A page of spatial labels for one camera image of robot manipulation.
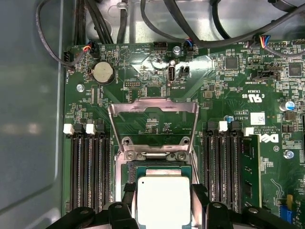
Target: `cable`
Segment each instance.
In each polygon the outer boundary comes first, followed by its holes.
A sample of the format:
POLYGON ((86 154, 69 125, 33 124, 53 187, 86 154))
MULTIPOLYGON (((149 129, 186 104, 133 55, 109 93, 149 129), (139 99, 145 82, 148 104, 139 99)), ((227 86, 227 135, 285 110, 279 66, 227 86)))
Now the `cable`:
POLYGON ((222 47, 230 44, 234 44, 237 42, 244 42, 247 40, 252 39, 254 36, 258 34, 263 34, 274 27, 282 24, 283 22, 287 21, 291 17, 301 13, 302 11, 305 10, 305 4, 302 4, 295 10, 293 10, 290 13, 285 14, 284 16, 272 21, 271 23, 254 30, 252 32, 249 32, 245 35, 241 35, 238 37, 230 38, 227 40, 222 40, 222 41, 202 41, 200 40, 196 34, 193 32, 187 21, 185 20, 184 16, 182 15, 179 7, 177 6, 175 0, 164 0, 164 3, 171 13, 172 17, 175 19, 175 21, 178 23, 178 25, 183 29, 183 31, 193 40, 195 44, 197 44, 198 47, 200 48, 217 48, 217 47, 222 47))
POLYGON ((101 43, 102 44, 106 44, 107 42, 106 42, 106 39, 105 39, 105 34, 104 34, 104 32, 103 32, 103 30, 102 30, 102 28, 100 26, 100 23, 99 23, 96 15, 95 15, 91 5, 89 4, 88 0, 85 0, 85 4, 86 4, 87 9, 89 11, 89 14, 90 14, 90 16, 92 18, 92 21, 93 21, 93 24, 94 24, 94 28, 97 31, 97 35, 99 36, 101 43))
POLYGON ((173 40, 175 42, 184 42, 184 39, 181 38, 177 38, 177 37, 173 37, 165 32, 162 32, 160 30, 158 30, 152 23, 151 21, 148 19, 148 17, 146 16, 145 13, 145 5, 146 5, 146 0, 141 0, 140 3, 140 10, 141 10, 141 16, 143 18, 144 23, 148 26, 148 28, 150 28, 152 31, 154 31, 155 33, 169 39, 169 40, 173 40))
POLYGON ((126 27, 127 27, 127 10, 121 9, 121 15, 120 15, 120 28, 117 36, 116 43, 122 44, 124 43, 125 39, 125 33, 126 33, 126 27))
POLYGON ((230 39, 231 37, 227 34, 227 32, 224 30, 223 26, 220 23, 219 15, 218 15, 218 2, 215 2, 212 4, 212 18, 214 25, 219 32, 219 34, 226 40, 230 39))
POLYGON ((56 56, 56 54, 52 51, 52 49, 50 48, 49 44, 47 43, 42 28, 41 28, 41 20, 40 20, 40 12, 41 9, 43 8, 43 6, 48 3, 51 0, 43 0, 41 3, 38 4, 37 8, 36 8, 36 13, 35 13, 35 22, 36 22, 36 28, 40 37, 40 40, 43 44, 43 46, 45 47, 45 49, 47 50, 47 52, 51 55, 51 57, 53 59, 55 59, 57 62, 66 65, 66 66, 74 66, 78 61, 80 61, 80 59, 83 57, 83 55, 85 54, 85 51, 81 51, 80 54, 76 57, 76 59, 73 62, 65 62, 63 60, 61 60, 58 56, 56 56))
POLYGON ((283 57, 283 58, 289 58, 289 57, 299 57, 302 55, 305 55, 305 51, 297 53, 297 54, 286 54, 286 53, 282 53, 282 52, 277 52, 271 48, 268 47, 268 42, 271 36, 260 36, 260 41, 261 41, 261 46, 264 50, 268 51, 271 54, 277 55, 279 57, 283 57))
POLYGON ((86 44, 86 17, 85 17, 85 1, 80 0, 79 14, 79 44, 86 44))
POLYGON ((97 20, 99 22, 99 24, 101 25, 102 29, 103 29, 103 32, 105 34, 105 39, 107 41, 108 44, 113 44, 113 40, 112 40, 112 37, 111 37, 111 34, 108 30, 108 27, 107 27, 107 24, 106 24, 106 21, 104 19, 104 17, 102 16, 99 8, 97 7, 96 3, 94 2, 94 0, 87 0, 87 2, 90 4, 91 8, 93 9, 96 17, 97 17, 97 20))
POLYGON ((75 2, 74 45, 80 44, 80 1, 76 0, 75 2))

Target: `ram slot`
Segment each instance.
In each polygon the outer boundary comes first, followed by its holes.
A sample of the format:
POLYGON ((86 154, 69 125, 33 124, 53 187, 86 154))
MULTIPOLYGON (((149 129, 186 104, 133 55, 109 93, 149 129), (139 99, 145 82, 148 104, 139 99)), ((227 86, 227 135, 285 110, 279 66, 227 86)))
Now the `ram slot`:
POLYGON ((229 198, 228 198, 228 174, 230 171, 227 168, 227 139, 226 139, 226 132, 221 132, 219 133, 218 137, 218 153, 219 153, 219 180, 220 180, 220 202, 225 203, 225 204, 230 204, 229 198))
POLYGON ((84 205, 84 136, 73 139, 71 162, 71 209, 84 205))
POLYGON ((214 201, 221 201, 221 194, 220 194, 220 189, 221 189, 221 137, 219 136, 218 132, 215 132, 214 135, 214 152, 213 152, 213 157, 214 157, 214 180, 215 180, 215 200, 214 201))
POLYGON ((107 204, 110 202, 110 179, 111 179, 111 155, 109 153, 109 139, 103 139, 103 151, 102 151, 102 158, 103 158, 103 204, 107 204))
POLYGON ((210 190, 210 153, 209 136, 203 137, 203 183, 210 190))
POLYGON ((93 208, 98 213, 102 210, 102 139, 94 139, 94 204, 93 208))
POLYGON ((70 211, 77 207, 77 145, 78 138, 71 140, 71 167, 70 167, 70 211))
POLYGON ((241 184, 240 184, 240 156, 241 156, 241 136, 240 133, 231 132, 230 136, 230 158, 231 158, 231 208, 236 212, 241 212, 241 184))
POLYGON ((94 152, 94 139, 90 136, 85 138, 84 153, 84 206, 92 208, 92 165, 94 152))
POLYGON ((224 154, 224 167, 226 171, 225 176, 225 195, 226 195, 226 202, 224 202, 227 206, 231 206, 233 199, 232 194, 234 191, 232 190, 232 160, 231 158, 231 150, 230 150, 230 136, 226 136, 226 143, 225 143, 225 154, 224 154))
POLYGON ((211 201, 217 200, 217 183, 216 183, 216 169, 215 169, 215 136, 210 136, 208 138, 208 152, 209 152, 209 170, 210 170, 210 198, 211 201))

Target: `green circuit board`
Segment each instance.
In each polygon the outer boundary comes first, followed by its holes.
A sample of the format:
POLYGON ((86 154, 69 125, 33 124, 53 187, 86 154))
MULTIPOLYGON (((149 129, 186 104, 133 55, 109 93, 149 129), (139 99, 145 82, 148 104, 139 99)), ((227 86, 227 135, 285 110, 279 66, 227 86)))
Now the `green circuit board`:
MULTIPOLYGON (((289 41, 269 43, 279 52, 300 52, 305 48, 303 44, 289 41)), ((82 48, 71 47, 69 55, 79 54, 82 48)), ((84 127, 86 124, 105 125, 107 140, 104 144, 107 144, 105 148, 108 152, 108 163, 104 164, 107 170, 105 202, 114 201, 113 158, 118 152, 109 119, 109 105, 133 103, 141 97, 164 97, 173 102, 196 102, 199 105, 193 146, 198 157, 200 182, 206 184, 207 176, 213 177, 213 174, 205 173, 207 165, 204 154, 205 150, 209 150, 206 149, 210 141, 209 133, 219 135, 218 123, 232 117, 239 124, 241 145, 251 141, 247 147, 253 155, 241 155, 243 196, 246 193, 251 198, 255 197, 254 203, 278 216, 280 207, 287 204, 287 195, 290 200, 292 196, 290 209, 293 223, 305 227, 305 60, 301 56, 281 58, 260 47, 248 48, 247 43, 243 42, 225 48, 194 47, 191 53, 180 43, 163 43, 161 49, 156 48, 154 43, 143 43, 101 45, 99 61, 110 63, 114 69, 115 77, 109 84, 99 84, 91 76, 91 68, 97 62, 89 53, 84 55, 75 69, 66 72, 65 124, 82 124, 84 127), (179 55, 173 53, 175 46, 181 48, 179 55), (175 77, 169 81, 168 68, 171 64, 175 68, 175 77), (84 86, 82 92, 77 91, 79 84, 84 86), (286 101, 294 102, 294 110, 284 112, 280 109, 280 105, 286 101), (245 137, 245 130, 250 130, 248 127, 254 128, 254 135, 245 137), (291 159, 285 157, 288 150, 294 153, 291 159)), ((141 114, 125 113, 114 117, 114 120, 119 133, 132 136, 135 144, 162 146, 179 144, 182 136, 190 136, 194 115, 186 112, 165 113, 152 108, 141 114)), ((65 136, 64 212, 73 208, 71 195, 74 184, 71 180, 75 181, 72 178, 75 176, 72 168, 75 162, 72 151, 76 148, 73 148, 71 141, 74 138, 80 139, 65 136)), ((85 178, 85 188, 94 186, 94 181, 87 186, 86 182, 85 178)), ((81 190, 81 184, 78 184, 73 192, 81 190)), ((243 198, 242 207, 254 204, 246 199, 243 198)), ((92 202, 86 200, 82 203, 78 200, 74 207, 81 204, 91 206, 92 202)))

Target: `internal usb port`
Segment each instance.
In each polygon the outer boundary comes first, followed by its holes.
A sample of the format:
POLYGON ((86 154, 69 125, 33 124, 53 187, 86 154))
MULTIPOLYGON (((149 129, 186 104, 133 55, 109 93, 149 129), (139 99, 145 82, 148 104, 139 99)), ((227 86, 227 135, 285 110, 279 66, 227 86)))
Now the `internal usb port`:
POLYGON ((175 67, 169 66, 167 69, 167 79, 168 81, 174 81, 175 80, 175 67))

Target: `chip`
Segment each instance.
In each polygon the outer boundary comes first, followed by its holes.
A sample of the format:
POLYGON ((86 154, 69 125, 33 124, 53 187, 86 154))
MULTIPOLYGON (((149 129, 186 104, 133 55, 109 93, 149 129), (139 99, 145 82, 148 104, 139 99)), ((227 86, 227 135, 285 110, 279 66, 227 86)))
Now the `chip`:
POLYGON ((237 57, 226 57, 225 68, 228 69, 238 69, 238 59, 237 57))
POLYGON ((213 98, 213 92, 211 92, 211 91, 205 91, 205 92, 204 92, 204 97, 205 97, 206 99, 212 99, 212 98, 213 98))
POLYGON ((301 63, 289 63, 289 76, 302 76, 301 63))

